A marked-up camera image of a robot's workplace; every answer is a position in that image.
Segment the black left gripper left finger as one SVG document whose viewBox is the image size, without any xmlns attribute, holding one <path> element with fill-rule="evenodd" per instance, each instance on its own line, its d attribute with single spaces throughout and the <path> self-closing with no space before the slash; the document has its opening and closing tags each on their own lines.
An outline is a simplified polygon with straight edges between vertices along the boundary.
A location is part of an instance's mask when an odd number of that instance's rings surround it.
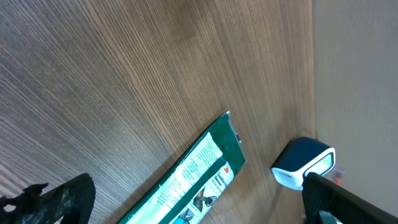
<svg viewBox="0 0 398 224">
<path fill-rule="evenodd" d="M 96 197 L 89 174 L 80 174 L 43 194 L 47 186 L 48 183 L 33 184 L 14 198 L 2 196 L 1 223 L 89 222 Z"/>
</svg>

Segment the green 3M glove package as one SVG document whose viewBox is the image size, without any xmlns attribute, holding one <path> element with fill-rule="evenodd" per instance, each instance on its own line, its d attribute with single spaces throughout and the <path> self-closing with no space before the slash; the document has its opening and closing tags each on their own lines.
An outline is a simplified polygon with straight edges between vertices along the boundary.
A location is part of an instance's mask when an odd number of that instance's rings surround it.
<svg viewBox="0 0 398 224">
<path fill-rule="evenodd" d="M 200 223 L 246 163 L 230 115 L 214 120 L 120 223 Z"/>
</svg>

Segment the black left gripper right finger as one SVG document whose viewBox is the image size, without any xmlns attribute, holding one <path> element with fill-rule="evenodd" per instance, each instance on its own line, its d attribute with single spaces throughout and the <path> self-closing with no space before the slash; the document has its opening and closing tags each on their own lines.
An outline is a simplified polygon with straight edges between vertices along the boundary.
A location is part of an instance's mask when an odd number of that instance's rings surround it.
<svg viewBox="0 0 398 224">
<path fill-rule="evenodd" d="M 342 223 L 397 223 L 397 217 L 314 172 L 304 178 L 302 198 L 306 223 L 327 223 L 322 212 Z"/>
</svg>

